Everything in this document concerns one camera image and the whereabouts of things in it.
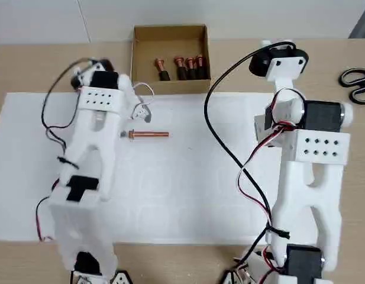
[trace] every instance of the cable tie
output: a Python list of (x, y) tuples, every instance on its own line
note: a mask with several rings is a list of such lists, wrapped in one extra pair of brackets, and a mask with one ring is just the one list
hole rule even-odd
[(75, 164), (74, 162), (71, 162), (68, 159), (65, 159), (64, 157), (60, 157), (59, 156), (59, 157), (57, 157), (57, 159), (59, 160), (59, 162), (61, 164), (69, 164), (69, 165), (73, 166), (76, 170), (79, 170), (80, 169), (80, 167), (77, 164)]
[(283, 231), (283, 230), (274, 228), (271, 225), (269, 225), (269, 223), (267, 225), (267, 230), (277, 234), (281, 238), (287, 238), (288, 240), (290, 240), (290, 232), (288, 232), (288, 231)]

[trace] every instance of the wire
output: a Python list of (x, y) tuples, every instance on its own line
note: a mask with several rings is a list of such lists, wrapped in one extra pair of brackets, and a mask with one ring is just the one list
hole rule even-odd
[(151, 92), (151, 94), (152, 94), (152, 99), (149, 101), (149, 102), (147, 102), (147, 103), (142, 103), (141, 105), (150, 105), (153, 101), (154, 101), (154, 91), (153, 91), (153, 89), (152, 89), (152, 87), (150, 86), (150, 85), (148, 85), (147, 83), (144, 83), (144, 82), (138, 82), (138, 83), (136, 83), (134, 86), (133, 86), (133, 88), (134, 89), (136, 89), (137, 87), (139, 87), (139, 86), (145, 86), (145, 87), (147, 87), (148, 88), (148, 90)]
[(43, 201), (47, 200), (47, 199), (49, 199), (49, 196), (46, 196), (46, 197), (42, 198), (42, 199), (38, 202), (38, 204), (36, 205), (36, 209), (35, 209), (36, 231), (37, 231), (38, 239), (39, 239), (39, 241), (40, 241), (40, 242), (44, 242), (46, 239), (51, 239), (51, 240), (52, 240), (52, 238), (51, 238), (51, 237), (49, 237), (49, 236), (47, 236), (47, 237), (43, 237), (43, 236), (41, 235), (40, 222), (39, 222), (39, 216), (38, 216), (38, 210), (39, 210), (39, 206), (40, 206), (40, 204), (41, 204)]
[(75, 111), (73, 113), (73, 117), (72, 117), (72, 119), (70, 120), (70, 122), (68, 124), (66, 124), (66, 125), (51, 125), (51, 126), (49, 126), (49, 125), (47, 125), (47, 123), (45, 121), (44, 113), (45, 113), (45, 110), (46, 110), (46, 106), (47, 106), (47, 102), (48, 102), (49, 96), (53, 92), (53, 89), (56, 87), (56, 85), (60, 82), (60, 80), (65, 76), (65, 74), (70, 69), (72, 69), (76, 65), (81, 64), (81, 63), (84, 63), (84, 62), (96, 62), (96, 60), (93, 59), (93, 58), (83, 57), (83, 58), (81, 58), (79, 60), (76, 60), (76, 61), (72, 62), (67, 68), (65, 68), (65, 70), (61, 72), (61, 74), (57, 77), (57, 79), (53, 82), (53, 84), (51, 85), (50, 89), (48, 90), (48, 92), (46, 94), (46, 97), (44, 98), (43, 107), (41, 109), (41, 123), (44, 126), (44, 128), (46, 129), (46, 136), (51, 141), (60, 144), (61, 147), (62, 147), (63, 153), (65, 153), (65, 150), (66, 150), (66, 142), (65, 142), (64, 139), (62, 139), (60, 136), (58, 136), (52, 129), (54, 129), (54, 128), (64, 129), (64, 128), (69, 127), (72, 124), (72, 122), (73, 122), (73, 120), (74, 120), (74, 118), (76, 116), (76, 113), (77, 113), (77, 106), (78, 106), (78, 102), (79, 102), (79, 93), (78, 93), (76, 108), (75, 108)]
[(267, 211), (266, 207), (256, 198), (250, 196), (249, 194), (245, 193), (243, 191), (243, 189), (241, 188), (240, 185), (240, 177), (241, 177), (241, 173), (243, 172), (243, 170), (245, 169), (246, 165), (252, 160), (252, 158), (254, 157), (254, 155), (257, 153), (258, 150), (260, 150), (264, 145), (266, 145), (267, 143), (271, 142), (272, 140), (274, 140), (276, 137), (278, 137), (284, 130), (286, 127), (279, 127), (278, 130), (273, 131), (271, 134), (269, 134), (263, 141), (261, 141), (256, 148), (254, 148), (254, 150), (252, 151), (252, 153), (250, 154), (248, 160), (244, 163), (244, 165), (242, 166), (242, 168), (240, 169), (239, 173), (237, 174), (236, 177), (236, 186), (238, 188), (238, 190), (249, 200), (255, 202), (259, 207), (261, 207), (261, 209), (264, 211), (266, 218), (269, 222), (270, 225), (272, 225), (272, 215)]
[(265, 282), (266, 278), (267, 278), (270, 274), (272, 274), (272, 272), (273, 272), (273, 270), (272, 270), (272, 269), (268, 270), (268, 271), (264, 274), (264, 276), (263, 276), (263, 277), (261, 277), (261, 279), (260, 279), (260, 281), (258, 282), (258, 284), (264, 284), (264, 282)]
[[(289, 91), (292, 91), (294, 93), (296, 93), (298, 95), (298, 97), (300, 97), (300, 99), (302, 100), (302, 102), (304, 103), (306, 101), (306, 96), (298, 89), (295, 89), (295, 88), (281, 88), (279, 89), (275, 94), (274, 94), (274, 97), (272, 99), (272, 103), (270, 104), (270, 112), (272, 113), (272, 121), (273, 123), (276, 124), (276, 121), (274, 120), (274, 115), (273, 115), (273, 109), (274, 107), (276, 106), (276, 103), (277, 103), (277, 97), (278, 95), (281, 93), (281, 91), (284, 91), (284, 90), (289, 90)], [(277, 122), (277, 123), (281, 123), (281, 122), (284, 122), (284, 123), (290, 123), (292, 125), (295, 125), (293, 122), (291, 121), (280, 121), (280, 122)]]
[(73, 284), (73, 275), (75, 274), (74, 270), (70, 271), (70, 276), (69, 276), (69, 284)]
[(266, 234), (267, 231), (267, 227), (265, 227), (263, 229), (263, 231), (259, 234), (259, 236), (255, 239), (255, 241), (253, 242), (253, 244), (251, 245), (251, 247), (249, 248), (249, 250), (247, 251), (246, 255), (243, 256), (239, 262), (234, 266), (235, 269), (238, 269), (244, 262), (247, 261), (247, 259), (249, 258), (249, 256), (251, 255), (251, 253), (254, 251), (254, 249), (256, 248), (256, 246), (258, 245), (258, 243), (260, 242), (260, 240), (264, 237), (264, 235)]
[[(52, 187), (51, 187), (51, 191), (53, 191), (54, 189), (55, 189), (55, 187), (57, 186), (57, 184), (59, 183), (59, 179), (56, 179), (55, 181), (54, 181), (54, 183), (52, 184)], [(44, 197), (44, 198), (42, 198), (39, 202), (38, 202), (38, 204), (36, 205), (36, 209), (35, 209), (35, 223), (36, 223), (36, 232), (37, 232), (37, 234), (38, 234), (38, 239), (39, 239), (39, 241), (40, 242), (44, 242), (44, 241), (46, 241), (46, 240), (53, 240), (53, 238), (52, 237), (50, 237), (50, 236), (45, 236), (45, 237), (43, 237), (42, 235), (41, 235), (41, 227), (40, 227), (40, 221), (39, 221), (39, 214), (38, 214), (38, 212), (39, 212), (39, 206), (44, 202), (44, 201), (46, 201), (47, 199), (49, 199), (49, 196), (46, 196), (46, 197)]]
[[(292, 46), (293, 49), (296, 49), (296, 46), (294, 43), (291, 43), (289, 41), (282, 41), (279, 43), (274, 43), (271, 45), (268, 45), (266, 47), (262, 47), (254, 52), (249, 53), (248, 55), (246, 55), (245, 57), (243, 57), (242, 59), (240, 59), (237, 63), (235, 63), (234, 65), (232, 65), (227, 71), (225, 71), (216, 81), (215, 83), (211, 86), (210, 90), (207, 93), (205, 102), (204, 102), (204, 116), (205, 116), (205, 121), (206, 124), (211, 132), (211, 134), (215, 137), (215, 139), (217, 140), (217, 142), (219, 143), (219, 145), (227, 152), (228, 155), (230, 155), (230, 157), (233, 159), (233, 161), (236, 162), (236, 164), (238, 165), (238, 167), (243, 168), (243, 164), (239, 161), (239, 159), (234, 155), (234, 153), (232, 153), (232, 151), (225, 145), (225, 143), (221, 140), (220, 136), (217, 134), (217, 132), (214, 130), (210, 119), (208, 117), (208, 102), (210, 100), (210, 97), (212, 95), (212, 93), (214, 92), (215, 88), (223, 81), (224, 78), (226, 78), (228, 76), (228, 74), (230, 74), (234, 69), (236, 69), (237, 67), (239, 67), (239, 65), (241, 65), (242, 63), (244, 63), (246, 60), (248, 60), (249, 58), (252, 58), (254, 55), (256, 55), (257, 53), (266, 51), (266, 50), (270, 50), (274, 47), (277, 46)], [(252, 183), (252, 185), (255, 187), (255, 189), (258, 191), (259, 195), (261, 196), (263, 202), (264, 202), (264, 206), (266, 211), (268, 212), (269, 215), (272, 214), (272, 211), (270, 209), (270, 205), (269, 202), (264, 194), (264, 192), (262, 191), (261, 187), (258, 185), (258, 183), (253, 179), (252, 175), (249, 174), (249, 172), (247, 171), (247, 169), (243, 169), (244, 174), (246, 175), (246, 177), (249, 179), (249, 181)], [(255, 241), (253, 242), (253, 244), (251, 245), (250, 249), (248, 250), (248, 252), (246, 253), (246, 255), (236, 264), (235, 268), (240, 267), (250, 256), (250, 254), (253, 252), (254, 248), (257, 246), (257, 244), (259, 243), (259, 241), (264, 237), (266, 231), (267, 231), (267, 227), (264, 228), (264, 230), (260, 233), (260, 235), (255, 239)]]
[(281, 272), (282, 271), (282, 267), (275, 267), (272, 263), (272, 261), (270, 259), (267, 258), (266, 255), (266, 251), (267, 249), (270, 247), (270, 245), (268, 244), (267, 246), (264, 247), (264, 249), (261, 252), (262, 258), (264, 258), (265, 263), (268, 265), (268, 267), (270, 269), (272, 269), (275, 272)]
[[(212, 135), (215, 137), (215, 139), (217, 140), (217, 142), (220, 144), (220, 146), (227, 152), (228, 155), (230, 155), (230, 157), (233, 159), (233, 161), (236, 162), (236, 164), (239, 167), (243, 167), (243, 164), (239, 161), (239, 159), (232, 153), (232, 151), (225, 145), (225, 143), (221, 140), (221, 138), (219, 137), (219, 135), (217, 134), (217, 132), (214, 130), (210, 119), (208, 117), (208, 102), (210, 100), (210, 97), (212, 95), (212, 93), (214, 92), (215, 88), (220, 84), (220, 82), (223, 81), (223, 79), (225, 77), (228, 76), (228, 74), (230, 74), (234, 69), (236, 69), (237, 67), (239, 67), (239, 65), (241, 65), (242, 63), (244, 63), (246, 60), (248, 60), (249, 58), (252, 58), (254, 55), (256, 55), (257, 53), (260, 53), (262, 51), (265, 50), (270, 50), (273, 47), (277, 47), (277, 46), (292, 46), (294, 49), (296, 49), (296, 46), (294, 43), (291, 43), (289, 41), (282, 41), (279, 43), (274, 43), (271, 44), (269, 46), (266, 47), (262, 47), (254, 52), (251, 52), (250, 54), (246, 55), (245, 57), (243, 57), (242, 59), (240, 59), (237, 63), (235, 63), (234, 65), (232, 65), (226, 72), (224, 72), (216, 81), (215, 83), (211, 86), (210, 90), (207, 93), (206, 99), (205, 99), (205, 103), (204, 103), (204, 116), (205, 116), (205, 121), (207, 123), (207, 126), (210, 130), (210, 132), (212, 133)], [(256, 190), (258, 191), (259, 195), (261, 196), (264, 205), (266, 207), (266, 210), (268, 211), (268, 213), (271, 213), (270, 210), (270, 205), (269, 202), (264, 194), (264, 192), (261, 190), (260, 186), (257, 184), (257, 182), (253, 179), (252, 175), (249, 174), (249, 172), (246, 169), (243, 169), (244, 174), (247, 176), (247, 178), (250, 180), (250, 182), (252, 183), (252, 185), (256, 188)]]

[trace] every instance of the white wall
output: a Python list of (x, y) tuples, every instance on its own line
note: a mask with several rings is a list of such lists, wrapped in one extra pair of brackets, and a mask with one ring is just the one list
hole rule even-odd
[(134, 25), (209, 25), (211, 38), (346, 38), (365, 0), (0, 0), (0, 43), (131, 38)]

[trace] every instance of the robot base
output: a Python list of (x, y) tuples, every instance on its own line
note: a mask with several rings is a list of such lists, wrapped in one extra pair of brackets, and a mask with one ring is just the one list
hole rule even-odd
[(128, 272), (119, 269), (115, 272), (114, 278), (110, 281), (107, 281), (100, 275), (75, 272), (75, 276), (78, 276), (76, 284), (133, 284)]

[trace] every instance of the black wire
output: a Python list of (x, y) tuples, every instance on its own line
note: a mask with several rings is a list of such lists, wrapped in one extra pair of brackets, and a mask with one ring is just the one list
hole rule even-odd
[[(233, 159), (233, 161), (236, 162), (236, 164), (242, 168), (243, 164), (239, 161), (239, 159), (234, 155), (234, 153), (232, 153), (232, 151), (224, 144), (224, 142), (221, 140), (221, 138), (219, 137), (219, 135), (217, 134), (217, 132), (214, 130), (209, 117), (208, 117), (208, 102), (210, 100), (210, 97), (212, 95), (212, 93), (214, 92), (215, 88), (219, 85), (220, 82), (223, 81), (223, 79), (225, 77), (228, 76), (228, 74), (230, 74), (234, 69), (236, 69), (237, 67), (239, 67), (239, 65), (241, 65), (242, 63), (244, 63), (246, 60), (248, 60), (249, 58), (252, 58), (254, 55), (256, 55), (257, 53), (263, 52), (265, 50), (270, 50), (274, 47), (277, 46), (292, 46), (294, 49), (296, 49), (296, 46), (294, 43), (291, 43), (290, 41), (281, 41), (279, 43), (274, 43), (271, 44), (269, 46), (266, 47), (262, 47), (254, 52), (251, 52), (250, 54), (246, 55), (245, 57), (243, 57), (242, 59), (240, 59), (237, 63), (235, 63), (234, 65), (232, 65), (226, 72), (224, 72), (216, 81), (215, 83), (211, 86), (210, 90), (207, 93), (206, 99), (205, 99), (205, 103), (204, 103), (204, 115), (205, 115), (205, 121), (207, 123), (208, 128), (210, 129), (212, 135), (215, 137), (215, 139), (217, 140), (217, 142), (220, 144), (220, 146), (227, 152), (227, 154), (230, 155), (230, 157)], [(259, 186), (259, 184), (253, 179), (252, 175), (249, 174), (249, 172), (247, 171), (247, 169), (243, 169), (244, 174), (247, 176), (247, 178), (249, 179), (249, 181), (252, 183), (252, 185), (255, 187), (255, 189), (258, 191), (259, 195), (261, 196), (265, 207), (267, 209), (268, 214), (270, 215), (270, 218), (272, 218), (272, 211), (270, 210), (270, 205), (269, 202), (264, 194), (264, 192), (262, 191), (261, 187)], [(235, 265), (236, 267), (241, 266), (250, 256), (250, 254), (253, 252), (253, 250), (256, 248), (256, 246), (258, 245), (258, 243), (260, 242), (260, 240), (264, 237), (266, 231), (268, 230), (269, 226), (266, 226), (264, 228), (264, 230), (260, 233), (260, 235), (255, 239), (254, 243), (251, 245), (250, 249), (248, 250), (248, 252), (246, 253), (246, 255)]]
[(57, 129), (64, 129), (69, 127), (73, 120), (76, 117), (76, 113), (77, 113), (77, 106), (78, 106), (78, 102), (79, 102), (79, 95), (77, 97), (77, 103), (76, 103), (76, 108), (75, 111), (73, 113), (73, 117), (70, 120), (70, 122), (66, 125), (47, 125), (45, 119), (44, 119), (44, 113), (45, 113), (45, 109), (46, 109), (46, 105), (47, 105), (47, 101), (49, 99), (50, 94), (52, 93), (53, 89), (55, 88), (55, 86), (60, 82), (60, 80), (65, 76), (65, 74), (72, 69), (73, 67), (75, 67), (76, 65), (83, 63), (83, 62), (96, 62), (95, 59), (93, 58), (88, 58), (88, 57), (83, 57), (79, 60), (76, 60), (74, 62), (72, 62), (67, 68), (65, 68), (64, 71), (61, 72), (61, 74), (57, 77), (57, 79), (53, 82), (53, 84), (51, 85), (50, 89), (48, 90), (46, 97), (44, 98), (44, 102), (43, 102), (43, 107), (41, 109), (41, 123), (44, 126), (44, 128), (46, 129), (46, 136), (49, 140), (56, 142), (58, 144), (61, 145), (62, 149), (63, 149), (63, 153), (66, 150), (66, 142), (64, 139), (62, 139), (60, 136), (58, 136), (52, 129), (57, 128)]
[(244, 262), (247, 261), (247, 259), (250, 257), (251, 253), (254, 251), (256, 246), (259, 244), (260, 240), (264, 237), (266, 234), (267, 227), (263, 229), (263, 231), (259, 234), (259, 236), (255, 239), (249, 250), (247, 251), (246, 255), (241, 258), (241, 260), (238, 261), (238, 263), (234, 266), (234, 268), (240, 267)]
[(69, 284), (73, 284), (73, 274), (74, 274), (74, 271), (73, 271), (73, 270), (71, 270), (71, 271), (70, 271)]
[[(208, 118), (208, 102), (210, 100), (210, 97), (213, 93), (213, 91), (215, 90), (215, 88), (219, 85), (220, 82), (222, 82), (222, 80), (227, 77), (228, 74), (230, 74), (234, 69), (236, 69), (237, 67), (239, 67), (239, 65), (241, 65), (242, 63), (244, 63), (246, 60), (248, 60), (249, 58), (252, 58), (254, 55), (256, 55), (259, 52), (265, 51), (265, 50), (270, 50), (273, 47), (277, 47), (277, 46), (285, 46), (285, 45), (289, 45), (292, 46), (294, 49), (296, 49), (296, 46), (294, 43), (291, 43), (290, 41), (281, 41), (279, 43), (274, 43), (271, 44), (269, 46), (266, 47), (262, 47), (248, 55), (246, 55), (245, 57), (243, 57), (242, 59), (240, 59), (237, 63), (235, 63), (234, 65), (232, 65), (226, 72), (224, 72), (216, 81), (215, 83), (211, 86), (210, 90), (207, 93), (206, 96), (206, 100), (205, 100), (205, 104), (204, 104), (204, 115), (205, 115), (205, 121), (207, 123), (208, 128), (210, 129), (212, 135), (216, 138), (216, 140), (219, 142), (220, 146), (222, 146), (222, 148), (227, 152), (227, 154), (229, 154), (231, 156), (231, 158), (233, 159), (233, 161), (236, 162), (236, 164), (242, 168), (243, 164), (239, 161), (239, 159), (232, 153), (232, 151), (224, 144), (224, 142), (221, 140), (221, 138), (219, 137), (219, 135), (216, 133), (216, 131), (214, 130), (214, 128), (211, 125), (211, 122)], [(271, 215), (271, 210), (270, 210), (270, 205), (269, 202), (264, 194), (264, 192), (261, 190), (260, 186), (257, 184), (257, 182), (253, 179), (252, 175), (249, 174), (249, 172), (247, 171), (247, 169), (243, 169), (244, 174), (247, 176), (247, 178), (249, 179), (249, 181), (252, 183), (252, 185), (256, 188), (256, 190), (258, 191), (259, 195), (261, 196), (265, 207), (269, 213), (269, 215)]]

